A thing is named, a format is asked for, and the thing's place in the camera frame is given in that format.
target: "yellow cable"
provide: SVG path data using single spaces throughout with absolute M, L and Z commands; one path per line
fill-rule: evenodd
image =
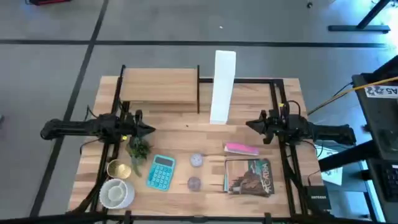
M 363 89 L 363 88 L 366 88 L 366 87 L 369 87 L 369 86 L 373 86 L 373 85 L 379 85 L 379 84 L 382 84 L 382 83 L 391 82 L 391 81 L 394 81 L 394 80 L 398 80 L 398 77 L 387 78 L 387 79 L 385 79 L 385 80 L 377 81 L 377 82 L 374 82 L 374 83 L 369 83 L 369 84 L 366 84 L 366 85 L 361 85 L 361 86 L 358 86 L 358 87 L 355 87 L 355 88 L 352 88 L 352 89 L 349 89 L 349 90 L 346 90 L 346 91 L 342 91 L 341 93 L 339 93 L 339 94 L 337 94 L 336 96 L 330 98 L 329 100 L 326 100 L 324 103 L 320 104 L 320 105 L 317 106 L 316 108 L 310 110 L 310 111 L 308 112 L 308 115 L 314 113 L 316 110 L 318 110 L 318 109 L 320 109 L 321 107 L 323 107 L 323 106 L 325 106 L 325 105 L 331 103 L 332 101 L 336 100 L 337 98 L 342 97 L 342 96 L 343 96 L 344 94 L 346 94 L 346 93 L 349 93 L 349 92 L 355 91 L 355 90 L 360 90 L 360 89 Z

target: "sticker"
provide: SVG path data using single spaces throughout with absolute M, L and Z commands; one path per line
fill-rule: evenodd
M 398 99 L 398 86 L 369 86 L 365 88 L 368 98 Z

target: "gray floor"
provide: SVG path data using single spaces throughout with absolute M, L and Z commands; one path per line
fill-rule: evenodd
M 89 40 L 102 1 L 74 0 L 48 6 L 0 0 L 1 39 Z M 154 1 L 111 0 L 99 40 L 235 40 L 268 42 L 383 43 L 385 49 L 315 47 L 95 46 L 72 119 L 81 120 L 93 105 L 102 75 L 128 67 L 194 67 L 211 77 L 215 50 L 237 52 L 237 77 L 299 78 L 308 109 L 328 99 L 351 76 L 371 72 L 395 56 L 398 29 L 394 9 L 374 20 L 390 24 L 382 34 L 329 33 L 327 25 L 355 24 L 371 0 L 306 1 Z M 72 93 L 86 45 L 0 45 L 0 219 L 29 215 L 49 159 L 51 143 L 39 131 L 52 118 L 62 118 Z M 370 139 L 354 93 L 310 117 L 319 124 L 354 127 L 359 143 Z M 83 138 L 66 138 L 41 214 L 63 213 L 79 160 Z M 343 179 L 347 189 L 360 189 Z

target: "wooden table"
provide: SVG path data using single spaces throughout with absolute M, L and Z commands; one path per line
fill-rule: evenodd
M 116 79 L 117 77 L 102 77 L 93 108 L 94 114 L 110 112 Z M 285 78 L 284 85 L 287 99 L 300 103 L 302 115 L 306 116 L 299 80 Z M 196 113 L 193 105 L 131 103 L 130 111 L 141 109 L 144 113 L 143 121 L 157 131 L 147 136 L 153 148 L 148 161 L 140 167 L 142 177 L 133 173 L 127 180 L 136 190 L 136 197 L 128 209 L 132 215 L 263 217 L 264 212 L 269 212 L 272 217 L 289 217 L 277 138 L 270 145 L 263 145 L 263 136 L 245 125 L 246 121 L 257 119 L 260 110 L 272 108 L 269 85 L 234 84 L 227 125 L 209 124 L 212 86 L 212 83 L 200 84 L 200 114 Z M 297 107 L 291 106 L 291 113 L 297 112 Z M 223 192 L 225 160 L 245 157 L 225 153 L 223 146 L 226 142 L 240 142 L 260 148 L 259 157 L 268 158 L 271 162 L 274 195 L 264 198 L 228 195 Z M 119 158 L 131 164 L 131 159 L 124 150 L 126 144 L 127 141 L 122 142 Z M 70 209 L 75 208 L 94 186 L 102 148 L 100 142 L 84 147 L 70 197 Z M 205 156 L 202 167 L 194 168 L 190 165 L 189 158 L 193 153 Z M 177 161 L 168 192 L 146 187 L 154 154 L 170 156 Z M 307 143 L 297 146 L 297 154 L 303 183 L 306 185 L 308 175 L 319 170 L 317 155 L 315 149 Z M 200 192 L 188 190 L 187 180 L 192 176 L 201 178 Z M 311 183 L 323 184 L 320 173 L 311 176 Z M 293 189 L 296 211 L 300 211 L 299 197 L 295 187 Z M 110 210 L 109 213 L 122 215 L 124 211 Z

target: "black box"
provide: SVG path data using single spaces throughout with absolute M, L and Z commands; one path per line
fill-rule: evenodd
M 308 196 L 320 210 L 330 212 L 330 200 L 325 186 L 305 186 Z

